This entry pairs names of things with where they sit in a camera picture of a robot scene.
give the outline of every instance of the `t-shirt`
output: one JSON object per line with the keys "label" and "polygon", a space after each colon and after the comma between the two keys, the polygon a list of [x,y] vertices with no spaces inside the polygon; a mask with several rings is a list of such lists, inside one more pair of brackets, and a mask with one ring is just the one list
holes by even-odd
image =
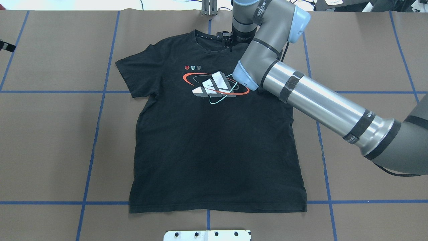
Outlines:
{"label": "t-shirt", "polygon": [[306,211],[292,106],[231,76],[247,47],[231,51],[194,30],[116,62],[132,97],[150,96],[137,121],[130,213]]}

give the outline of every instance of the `cable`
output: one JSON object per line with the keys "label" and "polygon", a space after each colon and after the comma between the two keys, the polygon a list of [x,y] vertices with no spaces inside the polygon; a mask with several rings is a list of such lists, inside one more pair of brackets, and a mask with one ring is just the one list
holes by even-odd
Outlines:
{"label": "cable", "polygon": [[312,6],[315,6],[315,2],[312,0],[312,2],[309,2],[309,1],[307,1],[307,0],[302,0],[303,2],[307,2],[307,3],[310,3]]}
{"label": "cable", "polygon": [[391,174],[393,176],[397,176],[397,177],[418,177],[418,176],[422,176],[422,175],[417,175],[417,174],[399,174],[399,173],[394,173],[394,172],[390,172],[388,170],[386,170],[384,167],[378,165],[375,163],[375,165],[377,165],[378,168],[380,168],[382,171]]}
{"label": "cable", "polygon": [[220,9],[227,9],[227,10],[229,10],[229,11],[232,11],[231,9],[229,9],[229,8],[226,8],[226,7],[221,7],[221,8],[218,8],[219,10]]}
{"label": "cable", "polygon": [[281,62],[284,62],[285,53],[287,53],[288,45],[290,42],[287,42],[287,46],[285,47],[284,53],[282,54]]}

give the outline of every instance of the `graphic print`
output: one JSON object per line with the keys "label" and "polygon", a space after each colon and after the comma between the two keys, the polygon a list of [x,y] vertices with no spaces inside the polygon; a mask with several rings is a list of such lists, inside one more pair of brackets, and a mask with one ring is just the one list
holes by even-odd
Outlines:
{"label": "graphic print", "polygon": [[241,84],[235,85],[235,80],[227,78],[220,71],[214,74],[187,73],[183,79],[188,84],[196,86],[192,93],[199,97],[236,97],[250,92],[250,89]]}

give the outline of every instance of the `blue tape line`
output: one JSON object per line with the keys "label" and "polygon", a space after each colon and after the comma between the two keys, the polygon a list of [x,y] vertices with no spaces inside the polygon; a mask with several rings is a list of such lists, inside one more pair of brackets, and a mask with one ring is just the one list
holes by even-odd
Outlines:
{"label": "blue tape line", "polygon": [[16,39],[16,43],[15,43],[16,48],[15,48],[15,51],[10,56],[9,62],[7,63],[6,71],[4,72],[3,79],[2,79],[2,81],[0,83],[0,90],[3,89],[3,85],[4,85],[4,81],[6,80],[7,72],[9,71],[9,67],[10,67],[10,64],[12,63],[13,56],[15,56],[15,52],[18,49],[18,43],[19,43],[19,40],[21,39],[21,35],[22,35],[22,32],[24,31],[24,27],[25,27],[25,24],[27,23],[27,19],[28,19],[28,15],[29,14],[30,14],[30,12],[27,11],[27,14],[25,15],[25,18],[24,18],[24,22],[22,23],[21,30],[19,31],[19,34],[18,34],[18,38]]}
{"label": "blue tape line", "polygon": [[207,230],[211,230],[211,218],[209,209],[207,209]]}
{"label": "blue tape line", "polygon": [[334,200],[333,204],[371,204],[371,203],[428,203],[428,199],[409,200]]}
{"label": "blue tape line", "polygon": [[83,194],[83,204],[82,204],[82,209],[80,211],[80,219],[79,219],[79,226],[77,227],[76,241],[79,241],[79,239],[80,239],[80,232],[82,230],[83,216],[85,214],[85,205],[86,205],[86,199],[87,199],[87,196],[88,196],[89,182],[91,180],[92,165],[94,163],[95,145],[97,144],[98,132],[99,132],[100,121],[101,121],[101,114],[103,112],[104,100],[105,100],[106,91],[107,91],[107,82],[108,82],[108,77],[109,77],[109,73],[110,73],[111,60],[113,58],[114,43],[115,43],[115,40],[116,40],[117,26],[119,24],[119,16],[120,16],[120,11],[117,11],[116,25],[115,25],[115,28],[114,28],[113,40],[112,40],[112,43],[111,43],[110,57],[109,57],[108,66],[107,66],[106,78],[105,78],[105,81],[104,81],[103,96],[101,98],[100,112],[98,114],[98,120],[97,120],[97,127],[95,129],[94,143],[92,144],[91,160],[89,162],[88,175],[87,175],[87,178],[86,178],[85,193]]}
{"label": "blue tape line", "polygon": [[[308,47],[306,45],[305,32],[303,32],[303,45],[305,47],[306,64],[308,66],[308,76],[310,78],[312,78],[311,66],[309,64]],[[329,206],[329,209],[330,209],[331,227],[332,227],[332,230],[333,230],[334,241],[337,241],[336,223],[334,221],[333,204],[331,202],[330,185],[329,185],[329,182],[328,182],[328,174],[327,174],[327,165],[325,164],[324,147],[323,147],[323,143],[322,143],[320,124],[318,123],[318,121],[317,121],[317,131],[318,131],[318,140],[319,140],[320,146],[321,146],[322,162],[323,162],[323,166],[324,166],[324,178],[325,178],[325,186],[326,186],[326,189],[327,189],[328,206]]]}
{"label": "blue tape line", "polygon": [[106,93],[126,93],[129,94],[129,90],[107,90]]}
{"label": "blue tape line", "polygon": [[319,200],[314,200],[314,201],[307,201],[307,204],[329,204],[328,201],[319,201]]}
{"label": "blue tape line", "polygon": [[330,208],[330,218],[331,218],[331,226],[333,228],[333,237],[334,237],[334,240],[337,241],[336,223],[334,221],[333,204],[331,201],[330,184],[328,182],[327,165],[325,163],[324,146],[322,143],[320,123],[318,121],[317,121],[317,132],[318,132],[318,139],[319,139],[320,146],[321,146],[322,163],[324,166],[325,186],[327,187],[327,198],[328,198],[328,206]]}
{"label": "blue tape line", "polygon": [[86,205],[129,205],[129,202],[123,201],[87,201]]}
{"label": "blue tape line", "polygon": [[306,65],[308,66],[308,76],[309,78],[312,78],[311,66],[309,65],[308,47],[306,46],[305,32],[303,32],[302,36],[303,36],[303,46],[305,47]]}
{"label": "blue tape line", "polygon": [[412,86],[413,94],[415,95],[416,102],[419,103],[418,95],[416,94],[415,85],[413,84],[412,76],[410,75],[409,68],[407,67],[406,59],[404,58],[403,50],[401,49],[400,40],[398,39],[397,30],[395,29],[394,18],[392,17],[392,11],[389,11],[389,17],[391,18],[392,29],[394,30],[395,39],[397,41],[398,50],[400,51],[401,58],[403,59],[404,67],[406,68],[407,76],[409,77],[410,85]]}
{"label": "blue tape line", "polygon": [[208,34],[211,34],[211,20],[212,18],[208,20]]}

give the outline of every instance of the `black strap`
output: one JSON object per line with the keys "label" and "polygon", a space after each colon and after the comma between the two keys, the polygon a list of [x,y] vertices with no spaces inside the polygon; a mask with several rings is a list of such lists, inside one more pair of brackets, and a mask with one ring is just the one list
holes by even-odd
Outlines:
{"label": "black strap", "polygon": [[373,122],[376,114],[366,109],[363,116],[357,121],[352,130],[346,134],[343,139],[351,144],[355,144],[360,140],[361,135],[367,130]]}
{"label": "black strap", "polygon": [[254,12],[254,15],[253,15],[253,21],[258,26],[262,24],[263,15],[265,14],[265,11],[268,8],[271,1],[272,0],[261,0],[259,2],[259,5],[257,6],[256,11]]}
{"label": "black strap", "polygon": [[398,131],[400,130],[401,123],[397,120],[394,120],[394,123],[392,124],[391,129],[386,134],[386,136],[383,138],[383,140],[377,145],[377,147],[374,148],[369,154],[365,155],[364,157],[373,160],[374,158],[378,157],[392,142],[392,140],[397,136]]}
{"label": "black strap", "polygon": [[15,51],[16,46],[0,39],[0,50],[4,49],[9,52]]}
{"label": "black strap", "polygon": [[417,126],[420,126],[422,128],[425,128],[428,130],[428,120],[417,117],[417,116],[413,116],[413,115],[409,115],[407,116],[407,118],[404,120],[406,122],[410,122],[412,124],[415,124]]}
{"label": "black strap", "polygon": [[278,50],[276,50],[274,47],[270,46],[270,45],[269,45],[268,43],[266,43],[265,41],[260,40],[260,39],[258,39],[258,38],[253,38],[253,41],[256,41],[257,43],[259,43],[259,44],[263,45],[264,47],[266,47],[266,48],[270,49],[272,52],[274,52],[274,53],[276,54],[276,56],[277,56],[278,58],[281,58],[281,55],[279,54],[279,51],[278,51]]}
{"label": "black strap", "polygon": [[281,90],[281,92],[279,94],[279,99],[282,102],[287,103],[288,97],[293,92],[293,90],[296,87],[297,83],[299,82],[299,80],[303,76],[305,76],[305,74],[303,74],[302,72],[299,72],[299,71],[294,72],[293,75],[290,76],[290,78],[288,79],[287,83],[284,85],[284,87],[282,88],[282,90]]}
{"label": "black strap", "polygon": [[278,62],[279,62],[279,60],[275,60],[274,62],[272,62],[270,64],[269,68],[265,71],[265,74],[263,75],[262,81],[260,82],[260,87],[263,88],[263,83],[265,82],[266,76],[268,75],[268,73],[272,69],[272,67]]}

